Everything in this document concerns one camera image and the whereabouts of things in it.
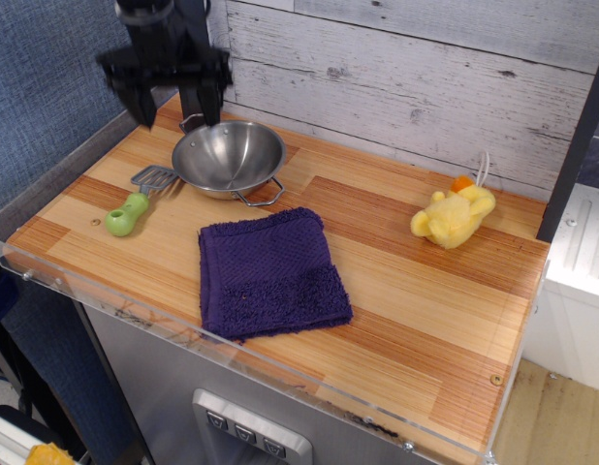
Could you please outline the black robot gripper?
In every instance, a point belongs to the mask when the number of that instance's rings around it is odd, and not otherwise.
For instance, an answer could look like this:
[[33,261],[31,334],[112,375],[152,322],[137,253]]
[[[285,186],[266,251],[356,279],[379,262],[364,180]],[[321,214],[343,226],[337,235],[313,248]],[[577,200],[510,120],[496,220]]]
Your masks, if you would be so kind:
[[209,42],[208,1],[116,1],[116,16],[131,44],[96,57],[123,106],[151,128],[157,106],[152,85],[197,86],[207,126],[220,122],[226,87],[233,83],[230,54]]

